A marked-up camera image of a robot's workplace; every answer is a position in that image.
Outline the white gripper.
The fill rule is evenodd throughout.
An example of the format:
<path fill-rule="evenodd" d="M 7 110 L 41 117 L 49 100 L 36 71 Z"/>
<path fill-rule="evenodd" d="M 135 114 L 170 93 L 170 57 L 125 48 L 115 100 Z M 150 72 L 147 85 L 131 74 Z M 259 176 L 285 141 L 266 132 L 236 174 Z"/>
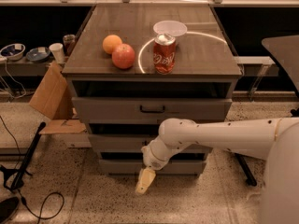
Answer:
<path fill-rule="evenodd" d="M 155 179 L 155 171 L 162 170 L 165 166 L 164 161 L 160 161 L 152 154 L 149 146 L 142 147 L 141 152 L 143 155 L 143 163 L 148 168 L 141 169 L 139 172 L 138 181 L 135 187 L 135 192 L 137 194 L 144 194 Z"/>

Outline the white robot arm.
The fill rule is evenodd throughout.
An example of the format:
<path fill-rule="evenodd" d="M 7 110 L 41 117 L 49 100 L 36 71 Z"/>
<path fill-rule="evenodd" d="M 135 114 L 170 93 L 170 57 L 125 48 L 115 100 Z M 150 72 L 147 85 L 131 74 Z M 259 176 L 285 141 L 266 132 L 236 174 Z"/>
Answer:
<path fill-rule="evenodd" d="M 135 191 L 143 194 L 169 160 L 191 145 L 266 161 L 260 224 L 299 224 L 299 118 L 196 123 L 167 119 L 142 148 L 145 167 Z"/>

